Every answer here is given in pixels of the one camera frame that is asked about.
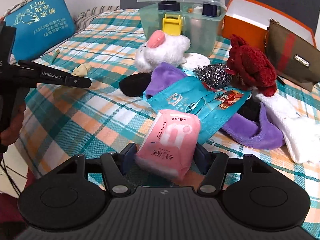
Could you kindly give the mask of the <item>person's left hand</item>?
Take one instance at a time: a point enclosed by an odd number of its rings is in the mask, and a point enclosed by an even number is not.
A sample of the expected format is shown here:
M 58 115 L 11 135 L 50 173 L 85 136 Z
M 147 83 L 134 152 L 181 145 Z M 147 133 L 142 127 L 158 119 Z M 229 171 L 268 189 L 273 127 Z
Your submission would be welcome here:
M 11 120 L 10 126 L 1 133 L 1 144 L 4 146 L 12 145 L 19 137 L 23 125 L 24 111 L 26 110 L 25 102 L 18 108 L 17 115 Z

